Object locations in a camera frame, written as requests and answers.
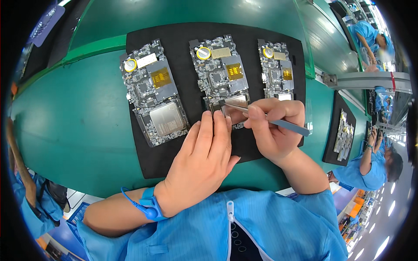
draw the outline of blue uniform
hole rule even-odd
[[[9,173],[12,181],[12,189],[16,196],[17,203],[20,206],[23,219],[32,236],[34,238],[39,238],[41,235],[55,227],[54,222],[47,216],[47,214],[49,214],[55,221],[59,221],[64,212],[49,194],[48,188],[45,187],[41,202],[36,201],[37,213],[40,214],[37,216],[32,210],[29,202],[26,200],[26,189],[19,173],[17,173],[16,176],[11,173],[11,171],[9,171]],[[36,197],[38,197],[41,192],[41,186],[45,182],[45,178],[40,175],[34,175],[32,178],[36,184]]]
[[[351,25],[348,27],[348,30],[350,31],[353,40],[357,42],[358,46],[365,47],[358,38],[356,33],[359,33],[361,36],[363,36],[366,39],[366,42],[372,52],[376,51],[379,48],[378,44],[375,44],[376,37],[378,35],[378,32],[376,29],[373,28],[371,24],[369,24],[366,21],[359,21],[358,23]]]
[[[377,190],[387,180],[385,168],[386,160],[383,157],[384,151],[385,145],[382,141],[377,153],[375,154],[372,152],[370,157],[372,167],[370,168],[369,173],[364,176],[360,173],[360,162],[362,160],[363,154],[350,160],[346,167],[339,167],[333,170],[332,173],[334,174],[335,178],[349,186],[366,191]]]
[[[233,201],[233,220],[227,202]],[[294,200],[272,191],[214,193],[176,216],[118,238],[77,224],[90,261],[229,260],[231,223],[249,235],[263,260],[346,260],[329,190]]]

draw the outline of left hand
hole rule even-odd
[[[230,117],[205,111],[174,158],[167,178],[155,186],[154,195],[163,215],[172,217],[214,193],[240,157],[231,156]]]

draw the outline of hand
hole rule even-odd
[[[300,101],[279,101],[277,98],[261,99],[248,106],[249,119],[244,127],[252,129],[260,153],[271,162],[279,161],[297,148],[302,135],[271,124],[268,121],[285,119],[298,126],[305,124],[305,108]]]
[[[369,135],[369,139],[368,139],[368,144],[372,147],[375,145],[376,136],[377,136],[376,128],[373,127],[372,133]]]
[[[377,139],[378,142],[381,142],[383,139],[383,132],[380,132],[379,138]]]
[[[231,156],[231,118],[205,111],[174,158],[154,195],[165,217],[172,217],[214,193],[240,157]]]
[[[377,64],[376,58],[372,50],[368,50],[367,54],[369,55],[370,59],[372,60],[372,64]]]

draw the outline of worker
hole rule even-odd
[[[375,142],[376,137],[377,131],[373,127],[364,153],[349,161],[346,167],[331,171],[329,181],[340,181],[366,191],[377,190],[387,181],[397,181],[403,169],[402,157],[382,144],[382,132]]]
[[[348,29],[358,46],[367,49],[367,54],[370,56],[372,64],[377,63],[374,52],[379,48],[386,54],[384,55],[385,58],[391,57],[391,59],[393,59],[395,56],[395,50],[393,49],[393,44],[389,37],[383,33],[379,34],[368,22],[364,20],[359,21],[358,23],[349,26]]]
[[[64,212],[70,211],[67,188],[28,172],[13,135],[13,121],[10,118],[6,137],[13,193],[31,235],[39,238],[59,226]]]
[[[303,104],[270,98],[248,109],[245,128],[298,197],[244,189],[215,193],[240,157],[231,156],[231,118],[205,111],[165,180],[86,209],[77,227],[90,261],[346,260],[325,173],[298,149],[300,134],[268,122],[284,118],[303,126]]]

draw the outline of black foam mat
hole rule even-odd
[[[260,57],[257,39],[270,42],[285,42],[289,58],[293,65],[294,97],[305,104],[305,63],[302,43],[292,37],[260,28],[225,23],[180,23],[162,25],[128,33],[126,36],[126,51],[142,48],[145,44],[159,38],[164,47],[174,82],[176,83],[181,102],[184,106],[190,125],[201,119],[205,106],[197,86],[197,74],[189,51],[189,40],[214,39],[226,34],[232,35],[237,51],[241,56],[249,85],[251,101],[264,98],[261,81]],[[144,178],[165,177],[174,157],[183,144],[185,136],[171,140],[159,146],[150,148],[139,128],[138,122],[130,105],[132,131],[138,154],[139,163]],[[260,159],[263,156],[257,149],[252,130],[238,129],[232,131],[232,154],[241,157],[240,162]]]
[[[334,92],[334,104],[332,106],[331,127],[329,128],[328,140],[326,142],[325,152],[324,152],[324,156],[322,157],[322,161],[331,163],[331,164],[347,166],[348,158],[350,157],[352,148],[350,148],[347,159],[342,160],[342,161],[337,160],[338,153],[334,152],[334,145],[335,145],[335,139],[337,138],[337,133],[338,133],[341,109],[343,109],[344,112],[347,113],[347,123],[352,124],[354,127],[353,135],[356,132],[356,117],[354,117],[354,114],[351,112],[350,108],[345,103],[344,99],[341,97],[338,91],[335,91]]]
[[[348,44],[350,46],[350,49],[354,52],[357,52],[356,49],[356,45],[354,43],[353,37],[350,34],[350,31],[347,28],[347,25],[345,24],[345,22],[342,20],[341,15],[338,13],[337,9],[338,6],[337,5],[341,5],[339,2],[333,2],[331,4],[329,4],[331,7],[332,12],[334,13],[335,17],[337,18],[339,24],[341,25],[342,30],[344,31],[345,36],[347,37],[348,40]]]

